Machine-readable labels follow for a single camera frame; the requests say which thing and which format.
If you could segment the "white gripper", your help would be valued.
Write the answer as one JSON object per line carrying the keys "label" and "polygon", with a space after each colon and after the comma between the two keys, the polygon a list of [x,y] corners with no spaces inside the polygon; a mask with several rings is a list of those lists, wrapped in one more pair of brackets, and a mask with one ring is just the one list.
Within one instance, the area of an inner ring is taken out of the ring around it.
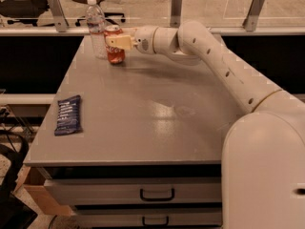
{"label": "white gripper", "polygon": [[154,54],[153,39],[156,30],[157,26],[144,26],[139,29],[123,28],[122,34],[107,36],[106,44],[110,47],[128,51],[136,46],[142,53]]}

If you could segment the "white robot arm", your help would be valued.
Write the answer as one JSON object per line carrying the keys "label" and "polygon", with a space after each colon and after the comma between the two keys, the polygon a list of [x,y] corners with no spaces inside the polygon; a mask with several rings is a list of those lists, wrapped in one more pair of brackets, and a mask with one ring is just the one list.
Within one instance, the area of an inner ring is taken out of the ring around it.
{"label": "white robot arm", "polygon": [[107,45],[204,62],[244,111],[222,149],[223,229],[305,229],[305,103],[257,71],[201,23],[144,26]]}

